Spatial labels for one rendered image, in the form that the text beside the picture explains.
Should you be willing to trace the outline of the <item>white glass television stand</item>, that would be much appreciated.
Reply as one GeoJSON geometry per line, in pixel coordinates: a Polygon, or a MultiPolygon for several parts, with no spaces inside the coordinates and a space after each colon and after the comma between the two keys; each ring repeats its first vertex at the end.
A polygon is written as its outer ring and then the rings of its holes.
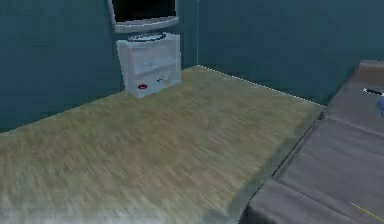
{"type": "Polygon", "coordinates": [[[155,94],[181,82],[180,36],[162,33],[118,40],[117,52],[125,90],[136,98],[155,94]],[[165,82],[156,82],[158,78],[165,82]],[[147,84],[147,89],[138,85],[147,84]]]}

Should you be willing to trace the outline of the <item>black white remote control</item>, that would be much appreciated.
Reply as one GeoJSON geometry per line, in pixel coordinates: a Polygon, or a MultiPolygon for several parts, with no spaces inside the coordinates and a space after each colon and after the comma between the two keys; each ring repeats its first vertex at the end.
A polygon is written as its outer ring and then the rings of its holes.
{"type": "Polygon", "coordinates": [[[373,90],[373,89],[363,88],[362,91],[366,92],[366,93],[369,93],[369,94],[374,94],[374,95],[378,95],[378,96],[384,96],[384,92],[376,91],[376,90],[373,90]]]}

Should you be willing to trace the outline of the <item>brown grey sofa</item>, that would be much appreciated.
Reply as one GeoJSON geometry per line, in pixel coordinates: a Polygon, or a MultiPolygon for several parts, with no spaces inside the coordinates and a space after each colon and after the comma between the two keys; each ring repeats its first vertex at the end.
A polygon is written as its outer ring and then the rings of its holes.
{"type": "Polygon", "coordinates": [[[384,60],[363,60],[239,224],[384,224],[384,60]]]}

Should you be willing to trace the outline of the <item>grey framed television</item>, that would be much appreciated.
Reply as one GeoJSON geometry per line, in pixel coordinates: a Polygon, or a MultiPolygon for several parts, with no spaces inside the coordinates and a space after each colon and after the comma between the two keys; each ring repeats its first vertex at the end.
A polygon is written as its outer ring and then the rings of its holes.
{"type": "Polygon", "coordinates": [[[115,34],[131,39],[157,35],[179,23],[178,0],[106,0],[115,34]]]}

